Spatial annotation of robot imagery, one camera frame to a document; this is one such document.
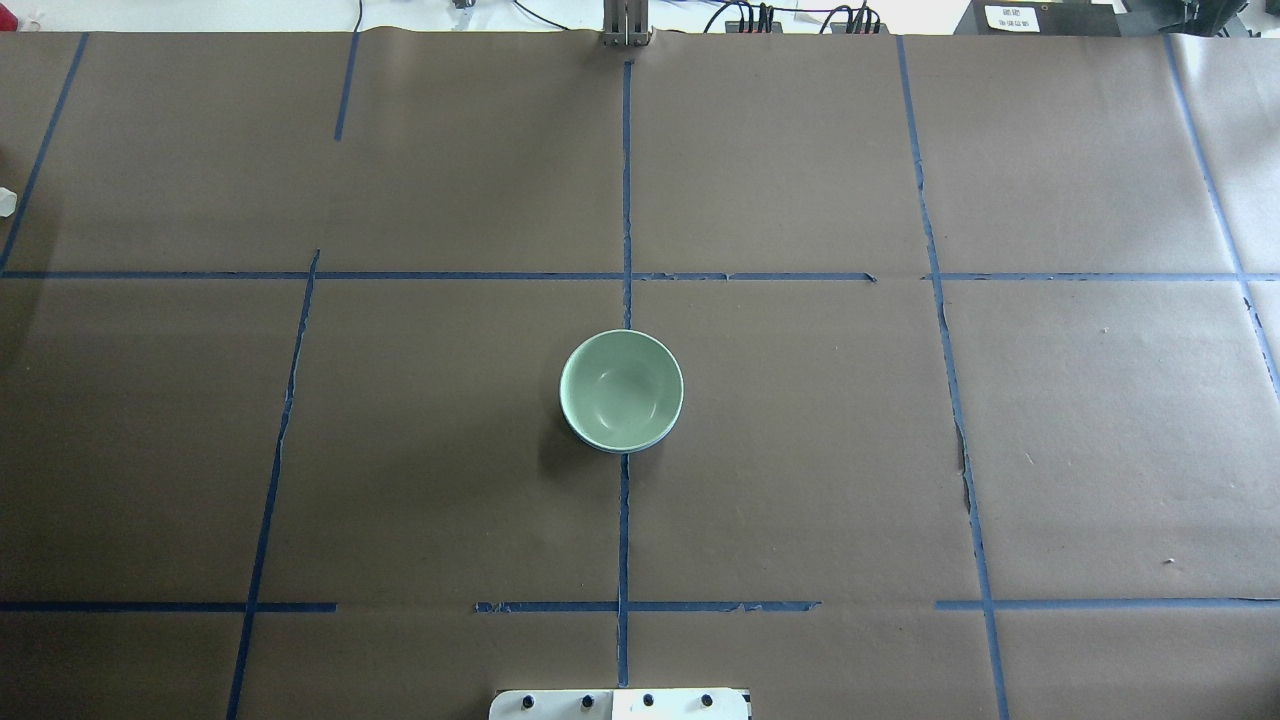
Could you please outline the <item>green bowl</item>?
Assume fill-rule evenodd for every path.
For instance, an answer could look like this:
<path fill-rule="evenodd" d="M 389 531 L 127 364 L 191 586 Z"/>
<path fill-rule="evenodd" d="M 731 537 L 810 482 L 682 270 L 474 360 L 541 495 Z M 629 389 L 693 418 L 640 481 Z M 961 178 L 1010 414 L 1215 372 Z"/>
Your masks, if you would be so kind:
<path fill-rule="evenodd" d="M 605 331 L 566 359 L 558 398 L 571 430 L 676 427 L 685 401 L 684 370 L 659 340 L 639 331 Z"/>

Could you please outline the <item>blue bowl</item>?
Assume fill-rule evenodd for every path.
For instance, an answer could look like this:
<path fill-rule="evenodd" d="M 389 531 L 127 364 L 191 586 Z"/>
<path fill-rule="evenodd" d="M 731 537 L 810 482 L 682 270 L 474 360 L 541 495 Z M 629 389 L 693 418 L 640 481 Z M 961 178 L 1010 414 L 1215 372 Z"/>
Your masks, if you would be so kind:
<path fill-rule="evenodd" d="M 675 425 L 639 429 L 584 427 L 573 428 L 573 434 L 591 448 L 605 454 L 636 454 L 662 442 Z"/>

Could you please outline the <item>white mounting pillar with base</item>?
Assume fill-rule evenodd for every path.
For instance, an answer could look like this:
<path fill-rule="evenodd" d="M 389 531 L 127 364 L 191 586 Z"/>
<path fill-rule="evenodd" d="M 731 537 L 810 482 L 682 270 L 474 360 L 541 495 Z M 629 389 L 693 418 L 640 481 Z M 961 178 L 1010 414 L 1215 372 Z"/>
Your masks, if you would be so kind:
<path fill-rule="evenodd" d="M 489 719 L 751 719 L 746 691 L 728 687 L 503 691 Z"/>

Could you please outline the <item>black orange connector block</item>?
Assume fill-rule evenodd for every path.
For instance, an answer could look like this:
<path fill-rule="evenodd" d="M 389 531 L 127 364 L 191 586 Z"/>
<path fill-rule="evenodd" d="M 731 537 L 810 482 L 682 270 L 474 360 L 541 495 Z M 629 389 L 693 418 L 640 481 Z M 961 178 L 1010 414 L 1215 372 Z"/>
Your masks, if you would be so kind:
<path fill-rule="evenodd" d="M 724 18 L 723 31 L 727 35 L 777 35 L 783 32 L 783 26 L 777 18 L 777 8 L 767 3 L 726 3 L 712 19 L 718 20 L 726 12 L 737 13 L 736 19 Z"/>
<path fill-rule="evenodd" d="M 842 4 L 828 10 L 819 28 L 820 35 L 882 35 L 886 32 L 881 14 L 868 3 L 856 6 Z"/>

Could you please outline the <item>black power adapter box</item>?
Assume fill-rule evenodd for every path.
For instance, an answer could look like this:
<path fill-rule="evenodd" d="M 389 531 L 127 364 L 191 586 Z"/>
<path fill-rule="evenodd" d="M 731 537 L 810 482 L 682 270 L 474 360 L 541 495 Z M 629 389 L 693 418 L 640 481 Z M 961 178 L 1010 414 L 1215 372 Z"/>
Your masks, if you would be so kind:
<path fill-rule="evenodd" d="M 969 1 L 955 36 L 1039 35 L 1052 37 L 1120 37 L 1111 4 L 1089 1 Z"/>

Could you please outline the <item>aluminium frame post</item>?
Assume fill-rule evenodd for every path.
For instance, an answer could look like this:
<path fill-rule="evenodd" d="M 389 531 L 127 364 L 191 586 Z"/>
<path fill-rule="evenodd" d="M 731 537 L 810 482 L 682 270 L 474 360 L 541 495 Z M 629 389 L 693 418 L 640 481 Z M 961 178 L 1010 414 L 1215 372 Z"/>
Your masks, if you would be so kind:
<path fill-rule="evenodd" d="M 604 0 L 602 3 L 602 45 L 605 47 L 645 47 L 652 41 L 648 0 Z"/>

